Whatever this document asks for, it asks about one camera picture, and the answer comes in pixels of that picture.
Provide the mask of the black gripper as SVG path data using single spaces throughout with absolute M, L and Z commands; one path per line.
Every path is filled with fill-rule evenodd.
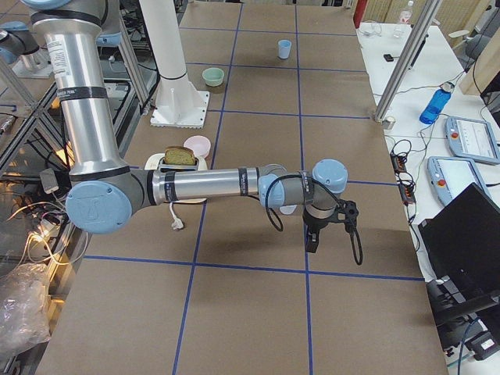
M 305 251 L 316 252 L 320 244 L 320 231 L 330 223 L 341 223 L 348 234 L 357 231 L 358 209 L 353 201 L 340 200 L 335 207 L 322 210 L 307 205 L 302 218 L 306 225 Z

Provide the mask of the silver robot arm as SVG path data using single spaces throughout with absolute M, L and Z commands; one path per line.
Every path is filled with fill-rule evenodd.
M 29 28 L 20 21 L 1 25 L 1 58 L 7 64 L 13 64 L 21 58 L 29 70 L 47 62 Z
M 356 204 L 341 198 L 348 173 L 334 159 L 312 171 L 290 173 L 280 165 L 226 170 L 131 168 L 116 145 L 97 41 L 114 30 L 116 1 L 30 1 L 31 22 L 45 38 L 74 164 L 66 211 L 81 230 L 107 234 L 125 226 L 140 209 L 196 198 L 257 195 L 266 211 L 301 205 L 305 250 L 314 252 L 320 231 L 341 223 L 356 262 L 363 260 Z

